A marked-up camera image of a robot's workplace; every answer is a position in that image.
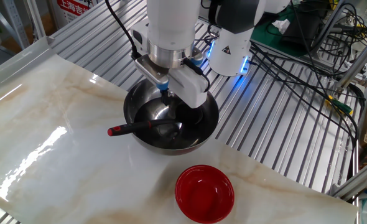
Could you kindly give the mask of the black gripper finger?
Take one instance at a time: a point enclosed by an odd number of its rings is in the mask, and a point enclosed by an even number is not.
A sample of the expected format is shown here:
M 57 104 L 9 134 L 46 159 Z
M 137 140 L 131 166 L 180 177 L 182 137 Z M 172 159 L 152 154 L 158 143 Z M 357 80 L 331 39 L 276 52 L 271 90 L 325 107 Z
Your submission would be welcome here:
M 169 106 L 171 104 L 172 101 L 172 96 L 171 96 L 171 92 L 169 89 L 166 90 L 161 90 L 161 102 L 166 105 Z

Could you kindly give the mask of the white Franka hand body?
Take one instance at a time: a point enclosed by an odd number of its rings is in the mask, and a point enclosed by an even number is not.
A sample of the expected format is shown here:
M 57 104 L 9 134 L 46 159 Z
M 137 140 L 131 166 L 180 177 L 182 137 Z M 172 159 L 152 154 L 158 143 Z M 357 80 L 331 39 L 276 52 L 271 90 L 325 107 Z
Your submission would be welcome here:
M 181 50 L 166 50 L 147 37 L 149 22 L 141 21 L 131 28 L 132 39 L 141 54 L 136 68 L 158 89 L 169 89 L 191 108 L 198 108 L 207 99 L 208 82 L 195 65 L 186 65 L 193 45 Z

